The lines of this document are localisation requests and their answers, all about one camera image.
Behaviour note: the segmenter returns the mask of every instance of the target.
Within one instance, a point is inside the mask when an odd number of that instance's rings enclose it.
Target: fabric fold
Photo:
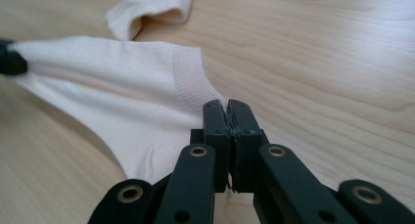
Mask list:
[[[118,0],[107,14],[107,26],[118,40],[131,40],[141,29],[141,19],[170,23],[187,21],[192,0]]]

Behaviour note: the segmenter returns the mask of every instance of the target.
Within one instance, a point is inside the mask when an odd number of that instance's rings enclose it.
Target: wood grain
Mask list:
[[[0,37],[111,37],[115,1],[0,0]],[[202,47],[219,92],[323,184],[367,180],[415,211],[415,0],[194,0],[188,22],[145,19],[137,40]],[[5,79],[0,96],[1,222],[86,223],[124,179],[105,145]],[[215,223],[257,222],[246,199]]]

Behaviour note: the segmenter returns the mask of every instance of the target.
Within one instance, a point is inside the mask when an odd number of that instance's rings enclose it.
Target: white cloth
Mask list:
[[[162,22],[183,23],[189,16],[192,0],[118,0],[107,12],[107,25],[116,39],[133,39],[148,16]]]
[[[28,73],[9,78],[94,131],[128,178],[155,183],[170,173],[190,129],[202,128],[202,105],[225,103],[199,48],[91,37],[8,48],[28,62]]]

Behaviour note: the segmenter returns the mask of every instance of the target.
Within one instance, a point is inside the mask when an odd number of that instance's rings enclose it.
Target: black plastic bracket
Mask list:
[[[212,222],[214,158],[214,149],[204,144],[181,151],[154,223]]]
[[[17,52],[9,51],[11,40],[0,40],[0,73],[18,75],[27,72],[27,61]]]
[[[372,183],[357,179],[345,181],[337,197],[359,223],[415,223],[415,215],[406,206]]]
[[[230,174],[232,189],[239,193],[253,193],[255,187],[255,159],[262,145],[262,130],[247,104],[230,100],[228,120],[232,131]]]
[[[357,223],[290,149],[264,145],[257,164],[286,223]]]
[[[113,186],[95,208],[89,224],[146,223],[148,207],[153,199],[148,182],[129,179]]]

